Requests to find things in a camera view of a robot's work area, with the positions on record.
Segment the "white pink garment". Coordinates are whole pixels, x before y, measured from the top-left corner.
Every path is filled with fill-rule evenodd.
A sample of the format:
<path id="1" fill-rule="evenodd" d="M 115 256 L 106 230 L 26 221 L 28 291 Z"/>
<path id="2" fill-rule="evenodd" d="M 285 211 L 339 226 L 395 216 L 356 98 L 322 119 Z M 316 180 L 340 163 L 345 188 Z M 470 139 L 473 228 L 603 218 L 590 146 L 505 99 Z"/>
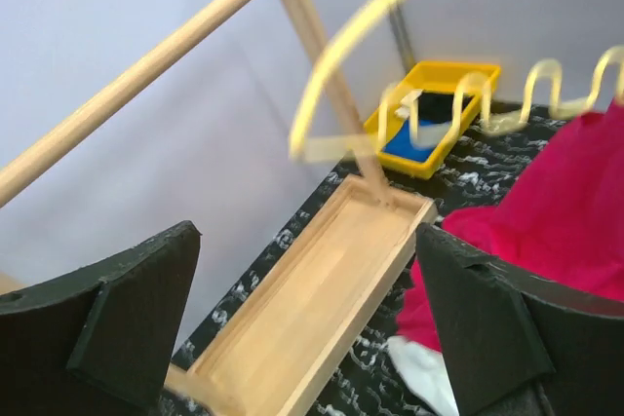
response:
<path id="1" fill-rule="evenodd" d="M 408 389 L 437 415 L 458 416 L 443 355 L 402 336 L 387 340 L 388 355 Z"/>

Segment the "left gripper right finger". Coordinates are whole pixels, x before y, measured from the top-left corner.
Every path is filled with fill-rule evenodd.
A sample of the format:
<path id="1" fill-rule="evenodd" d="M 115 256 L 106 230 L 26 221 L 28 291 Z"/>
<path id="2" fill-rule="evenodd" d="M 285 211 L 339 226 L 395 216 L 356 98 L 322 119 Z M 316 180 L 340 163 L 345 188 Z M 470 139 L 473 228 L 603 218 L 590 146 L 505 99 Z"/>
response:
<path id="1" fill-rule="evenodd" d="M 429 224 L 415 254 L 460 414 L 622 414 L 622 303 Z"/>

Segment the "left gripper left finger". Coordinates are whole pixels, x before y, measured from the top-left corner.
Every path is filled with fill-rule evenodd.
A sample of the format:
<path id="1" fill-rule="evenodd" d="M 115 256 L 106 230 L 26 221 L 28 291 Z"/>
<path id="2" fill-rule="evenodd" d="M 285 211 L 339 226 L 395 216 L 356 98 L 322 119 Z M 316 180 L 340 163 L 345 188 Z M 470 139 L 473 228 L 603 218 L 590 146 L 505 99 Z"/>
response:
<path id="1" fill-rule="evenodd" d="M 188 220 L 1 296 L 4 415 L 147 415 L 164 387 L 196 270 Z"/>

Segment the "magenta pink shirt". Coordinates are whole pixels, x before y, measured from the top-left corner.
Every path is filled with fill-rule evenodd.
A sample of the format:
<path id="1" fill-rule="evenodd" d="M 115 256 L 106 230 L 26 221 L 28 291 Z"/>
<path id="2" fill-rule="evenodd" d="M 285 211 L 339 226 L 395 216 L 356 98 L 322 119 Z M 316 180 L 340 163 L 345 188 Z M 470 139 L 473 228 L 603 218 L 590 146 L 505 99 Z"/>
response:
<path id="1" fill-rule="evenodd" d="M 623 299 L 623 100 L 566 123 L 496 206 L 443 230 L 547 280 Z"/>

